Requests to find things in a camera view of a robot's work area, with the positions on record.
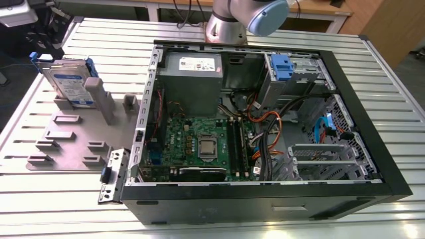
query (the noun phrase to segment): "metal bracket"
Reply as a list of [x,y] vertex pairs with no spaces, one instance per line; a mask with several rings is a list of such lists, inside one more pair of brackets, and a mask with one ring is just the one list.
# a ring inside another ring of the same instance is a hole
[[119,149],[111,152],[108,165],[102,171],[100,181],[103,183],[98,204],[123,204],[120,201],[126,181],[127,166],[131,152]]

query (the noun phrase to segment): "blue drive bracket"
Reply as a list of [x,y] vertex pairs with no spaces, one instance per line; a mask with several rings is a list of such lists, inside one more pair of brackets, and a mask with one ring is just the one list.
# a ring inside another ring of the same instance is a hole
[[278,81],[290,81],[294,75],[294,64],[288,55],[272,54],[271,58]]
[[320,124],[322,124],[322,121],[326,122],[327,127],[332,128],[332,130],[338,130],[338,128],[334,124],[332,114],[327,113],[327,116],[320,117],[316,121],[316,125],[315,125],[315,141],[316,141],[316,143],[320,143]]

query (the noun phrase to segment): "cable on desk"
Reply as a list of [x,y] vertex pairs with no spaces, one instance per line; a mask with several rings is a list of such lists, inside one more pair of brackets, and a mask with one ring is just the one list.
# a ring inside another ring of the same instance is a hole
[[199,27],[196,24],[190,23],[190,18],[192,17],[192,15],[191,15],[191,13],[192,13],[192,0],[190,0],[190,9],[188,9],[188,14],[187,14],[186,18],[182,16],[180,10],[178,8],[176,0],[174,0],[174,3],[175,3],[178,15],[182,18],[182,20],[184,21],[184,22],[178,22],[178,28],[182,29],[187,24],[190,24],[194,27]]
[[200,0],[198,0],[198,3],[199,3],[200,10],[202,10],[202,14],[203,14],[204,21],[207,21],[207,17],[206,17],[204,11],[203,11],[203,7],[202,7],[202,4],[200,4]]
[[302,5],[300,5],[300,1],[299,1],[299,0],[296,0],[296,2],[298,2],[298,5],[299,5],[299,10],[298,10],[298,16],[296,16],[296,18],[300,19],[300,18],[302,18]]

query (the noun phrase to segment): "black cable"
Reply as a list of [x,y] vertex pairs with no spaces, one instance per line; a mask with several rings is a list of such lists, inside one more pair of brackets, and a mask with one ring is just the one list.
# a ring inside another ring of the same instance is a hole
[[203,14],[204,21],[207,21],[207,17],[206,17],[204,11],[203,11],[203,7],[202,7],[202,4],[200,4],[200,0],[198,0],[198,3],[199,3],[200,10],[202,10],[202,14]]
[[299,10],[298,10],[298,16],[296,16],[296,18],[300,19],[300,18],[302,18],[302,5],[300,5],[299,0],[296,0],[296,2],[298,2],[298,5],[299,5]]
[[255,89],[238,89],[238,90],[234,90],[230,94],[230,101],[231,101],[231,104],[234,106],[234,108],[236,109],[236,112],[246,118],[248,119],[248,116],[244,115],[246,112],[248,112],[248,109],[247,110],[242,110],[238,105],[236,105],[236,102],[235,102],[235,93],[242,93],[242,92],[252,92],[255,91]]
[[184,21],[184,22],[178,22],[178,28],[182,29],[187,24],[190,24],[194,27],[199,27],[196,24],[190,23],[190,18],[194,15],[194,13],[191,14],[191,12],[192,12],[192,0],[190,0],[190,9],[188,9],[188,14],[187,14],[186,18],[182,16],[180,10],[178,8],[176,0],[174,0],[174,3],[175,3],[175,8],[176,8],[178,15],[179,15],[180,19]]
[[[288,102],[288,104],[280,110],[280,112],[279,112],[280,117],[283,117],[288,113],[288,111],[292,109],[292,107],[295,105],[298,105],[299,102],[302,102],[303,100],[306,100],[308,98],[314,98],[314,97],[328,98],[331,96],[332,96],[331,93],[320,93],[320,94],[304,95],[304,96],[300,96],[300,97],[295,98],[294,100],[291,100]],[[274,128],[274,125],[276,123],[276,116],[274,115],[272,117],[274,117],[272,121],[268,124],[267,130],[264,131],[264,134],[263,134],[263,137],[262,137],[263,140],[260,142],[262,161],[263,161],[263,158],[264,158],[264,161],[267,162],[267,167],[268,167],[268,169],[262,168],[262,170],[266,170],[266,171],[271,170],[271,172],[272,172],[272,158],[271,158],[271,153],[270,153],[270,150],[268,150],[268,133],[271,132],[271,130]],[[268,178],[266,177],[266,181],[271,181],[271,180],[272,180],[272,173],[268,174]]]

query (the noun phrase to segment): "table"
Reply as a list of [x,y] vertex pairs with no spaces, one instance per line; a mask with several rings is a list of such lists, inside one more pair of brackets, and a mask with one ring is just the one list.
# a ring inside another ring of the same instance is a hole
[[[142,98],[154,39],[204,41],[202,28],[86,18],[73,25],[67,57],[91,55],[114,98]],[[0,135],[0,235],[43,238],[425,238],[425,114],[368,41],[355,35],[278,31],[250,45],[335,52],[414,195],[332,221],[143,226],[124,205],[98,205],[99,172],[29,171],[55,92],[38,76]]]
[[[106,4],[119,6],[146,7],[148,9],[150,21],[158,22],[160,20],[159,9],[175,9],[174,0],[58,0],[73,3],[90,3],[90,4]],[[190,0],[176,0],[179,9],[190,9]],[[214,0],[200,0],[204,11],[212,11]],[[342,8],[330,5],[330,1],[326,0],[300,0],[302,15],[300,18],[314,20],[327,20],[330,24],[327,33],[339,33],[343,24],[354,12],[343,4]],[[196,0],[192,0],[192,10],[200,10]],[[291,18],[298,16],[299,6],[294,4],[291,6]]]

